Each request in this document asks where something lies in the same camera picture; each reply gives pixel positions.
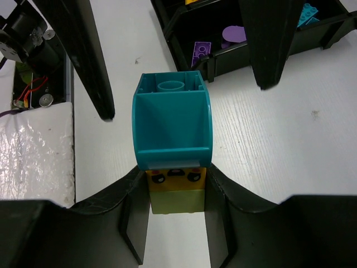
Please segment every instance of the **white table surface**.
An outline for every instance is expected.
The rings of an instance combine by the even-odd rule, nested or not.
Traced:
[[[342,1],[349,11],[356,0]],[[142,73],[175,71],[149,0],[91,0],[116,116],[97,115],[75,77],[76,197],[136,165],[131,108]],[[261,92],[250,67],[208,84],[213,163],[273,202],[292,194],[357,194],[357,32],[332,48],[291,56],[279,85]],[[203,213],[149,217],[143,267],[209,267]]]

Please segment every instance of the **teal lego piece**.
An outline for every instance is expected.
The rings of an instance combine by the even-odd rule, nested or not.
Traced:
[[[319,22],[320,20],[318,20],[317,18],[311,18],[308,22],[306,22],[306,25],[310,25],[310,24],[313,24],[313,23],[316,23],[316,22]]]
[[[141,170],[209,167],[212,115],[201,73],[143,74],[133,98],[132,128]]]
[[[304,25],[318,12],[316,7],[312,7],[310,4],[304,4],[300,15],[299,23],[297,27]]]

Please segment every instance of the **lime green lego brick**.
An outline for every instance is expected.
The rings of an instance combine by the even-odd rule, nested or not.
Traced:
[[[205,210],[205,191],[150,192],[153,214],[193,213]]]

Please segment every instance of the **printed lego face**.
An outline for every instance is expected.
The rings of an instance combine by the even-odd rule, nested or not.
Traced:
[[[146,174],[150,192],[205,189],[205,167],[148,170]]]

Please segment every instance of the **red wire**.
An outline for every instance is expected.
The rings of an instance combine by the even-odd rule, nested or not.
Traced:
[[[25,89],[23,90],[23,92],[21,93],[20,97],[18,97],[18,98],[16,99],[16,101],[18,101],[18,100],[20,100],[20,99],[22,98],[22,96],[24,95],[24,93],[26,92],[26,90],[28,89],[28,87],[29,87],[33,82],[36,82],[36,81],[38,81],[38,80],[40,80],[40,79],[44,79],[44,78],[46,78],[46,79],[48,80],[47,77],[43,76],[43,77],[36,78],[36,79],[34,79],[33,81],[29,82],[28,85],[27,85],[27,86],[25,87]]]
[[[35,89],[29,89],[29,90],[26,92],[26,94],[25,94],[25,96],[24,96],[24,98],[23,98],[23,101],[27,101],[27,96],[28,96],[31,92],[35,92],[35,91],[39,90],[40,88],[42,88],[42,87],[44,86],[44,84],[45,84],[47,81],[48,81],[48,78],[46,77],[46,79],[42,82],[42,84],[41,84],[40,86],[38,86],[38,87],[35,88]]]

